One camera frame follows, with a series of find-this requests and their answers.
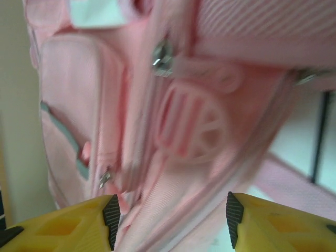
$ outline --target black pole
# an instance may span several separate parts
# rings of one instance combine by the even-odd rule
[[[310,178],[310,182],[313,184],[316,183],[318,171],[320,168],[320,157],[321,157],[323,139],[324,139],[324,135],[326,131],[325,129],[327,127],[328,114],[330,110],[330,98],[331,98],[331,91],[323,92],[321,112],[320,112],[320,125],[319,125],[318,138],[317,138],[317,144],[316,144],[316,152],[315,152],[315,158],[314,158],[314,163],[313,163],[312,176]]]

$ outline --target pink backpack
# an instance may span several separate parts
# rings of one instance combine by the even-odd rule
[[[50,191],[116,194],[115,251],[206,251],[229,191],[274,193],[296,85],[336,66],[334,0],[23,2]]]

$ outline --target black rubber pad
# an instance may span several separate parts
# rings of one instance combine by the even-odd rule
[[[330,231],[332,231],[334,234],[336,234],[336,225],[327,225],[327,229],[329,229]]]
[[[105,225],[109,228],[110,247],[114,250],[120,219],[120,207],[118,197],[116,195],[112,196],[111,200],[103,209],[103,217]]]
[[[243,214],[243,205],[233,195],[232,192],[229,192],[226,202],[226,219],[233,248],[236,248],[236,244],[238,241],[238,224],[242,223],[241,221],[243,219]]]
[[[19,235],[24,230],[23,227],[17,226],[6,230],[0,230],[0,248],[9,243],[17,235]]]

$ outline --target striped fabric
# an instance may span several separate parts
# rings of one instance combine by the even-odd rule
[[[0,230],[6,229],[4,203],[2,202],[1,186],[0,186]]]

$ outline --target zipper track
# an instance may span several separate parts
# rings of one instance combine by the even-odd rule
[[[274,123],[273,121],[267,121],[268,120],[268,116],[270,113],[272,113],[278,106],[281,107],[286,107],[284,106],[283,103],[281,103],[279,100],[282,100],[279,97],[279,95],[281,95],[283,97],[283,99],[285,99],[286,97],[289,97],[290,91],[292,90],[289,87],[289,84],[292,85],[295,82],[295,79],[293,78],[292,74],[289,73],[288,75],[286,75],[285,79],[283,80],[283,84],[279,85],[278,90],[275,92],[273,98],[272,98],[272,103],[270,104],[270,106],[268,107],[268,109],[265,111],[264,115],[261,117],[259,123],[257,125],[260,124],[264,124],[265,125],[265,121],[266,123]],[[256,141],[255,139],[259,138],[258,134],[264,134],[264,128],[259,128],[257,127],[254,132],[251,134],[250,139],[245,143],[244,147],[242,147],[240,153],[243,155],[246,155],[246,153],[250,153],[252,150],[254,150],[254,145],[249,145],[250,142],[260,142],[260,141]],[[235,167],[237,165],[237,160],[239,160],[240,155],[236,156],[236,158],[232,161],[232,163],[229,165],[231,167]],[[235,183],[237,182],[237,179],[242,177],[244,175],[244,169],[236,169],[234,171],[234,174],[231,174],[231,176],[223,176],[222,174],[219,174],[217,176],[217,182],[213,182],[211,185],[208,185],[206,188],[203,189],[203,191],[200,194],[205,194],[206,192],[206,196],[207,198],[209,198],[209,201],[202,199],[205,203],[203,204],[203,206],[198,207],[197,209],[195,209],[195,206],[197,206],[197,199],[193,199],[189,202],[188,206],[185,207],[188,209],[192,209],[193,210],[190,211],[190,215],[194,215],[194,217],[190,217],[190,216],[182,216],[182,213],[176,213],[172,218],[170,218],[169,222],[170,223],[175,223],[174,221],[171,221],[172,219],[178,220],[177,223],[180,223],[180,226],[184,226],[184,228],[181,229],[180,233],[178,235],[172,235],[171,234],[171,238],[168,239],[168,241],[165,242],[165,244],[161,244],[160,248],[157,248],[158,243],[157,241],[159,241],[160,243],[162,242],[163,237],[166,234],[169,234],[169,232],[171,232],[172,228],[176,228],[176,225],[168,225],[163,224],[162,228],[160,228],[157,232],[155,232],[155,235],[153,237],[151,237],[143,246],[141,246],[140,251],[148,251],[149,249],[152,249],[153,246],[155,246],[155,250],[157,251],[169,251],[170,249],[174,248],[182,239],[183,237],[185,237],[190,231],[192,231],[199,223],[202,222],[202,220],[204,220],[222,201],[223,199],[226,197],[227,195],[227,188],[228,187],[234,187]],[[225,181],[221,182],[221,177],[225,177]],[[223,188],[222,186],[220,186],[219,184],[223,184],[225,183],[227,180],[229,179],[228,183],[225,185],[225,187]],[[217,184],[217,192],[212,192],[212,193],[208,193],[213,191],[213,184]]]

